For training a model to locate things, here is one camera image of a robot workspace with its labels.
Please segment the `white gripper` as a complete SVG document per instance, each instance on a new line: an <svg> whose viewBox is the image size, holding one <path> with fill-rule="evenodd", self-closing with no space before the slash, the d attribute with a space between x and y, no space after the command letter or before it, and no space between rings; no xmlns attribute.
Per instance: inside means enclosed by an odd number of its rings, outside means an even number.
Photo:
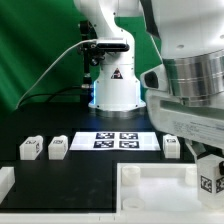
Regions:
<svg viewBox="0 0 224 224"><path fill-rule="evenodd" d="M224 109L183 106L178 98L157 90L147 90L145 98L155 129L185 138L195 161L207 153L203 144L224 150Z"/></svg>

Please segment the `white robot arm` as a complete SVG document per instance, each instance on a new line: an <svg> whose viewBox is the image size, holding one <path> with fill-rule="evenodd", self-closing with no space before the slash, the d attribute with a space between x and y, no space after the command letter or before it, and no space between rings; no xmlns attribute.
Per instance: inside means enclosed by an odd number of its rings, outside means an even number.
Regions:
<svg viewBox="0 0 224 224"><path fill-rule="evenodd" d="M224 152L224 0L73 0L93 26L100 66L89 107L107 114L147 108L153 126ZM115 23L142 16L161 41L161 64L134 74L135 40Z"/></svg>

